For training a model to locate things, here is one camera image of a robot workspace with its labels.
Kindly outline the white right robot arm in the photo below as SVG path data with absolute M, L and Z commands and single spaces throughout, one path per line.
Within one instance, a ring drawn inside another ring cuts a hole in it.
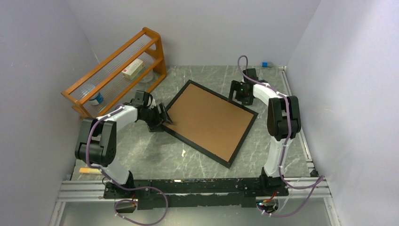
M 256 98 L 268 107 L 267 129 L 271 144 L 263 167 L 265 179 L 258 187 L 262 194 L 271 195 L 277 185 L 290 186 L 284 179 L 284 163 L 292 139 L 301 130 L 299 103 L 297 97 L 287 96 L 268 82 L 260 81 L 254 68 L 245 69 L 241 74 L 242 81 L 231 82 L 228 101 L 235 99 L 242 105 L 252 105 Z

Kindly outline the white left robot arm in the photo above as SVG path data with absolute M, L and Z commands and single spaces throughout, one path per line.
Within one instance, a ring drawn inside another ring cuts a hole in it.
M 150 132 L 162 132 L 164 123 L 173 121 L 163 103 L 145 91 L 137 91 L 130 102 L 118 104 L 115 110 L 96 118 L 84 118 L 75 147 L 75 157 L 91 169 L 99 170 L 123 198 L 135 191 L 134 177 L 116 158 L 117 132 L 127 125 L 144 121 Z

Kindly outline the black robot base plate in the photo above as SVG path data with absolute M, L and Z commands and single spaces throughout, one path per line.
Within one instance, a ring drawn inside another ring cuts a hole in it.
M 126 191 L 110 182 L 105 183 L 105 199 L 136 200 L 139 210 L 177 207 L 241 206 L 255 207 L 271 197 L 287 197 L 282 183 L 274 186 L 270 179 L 210 178 L 210 179 L 153 179 L 135 180 L 136 190 Z

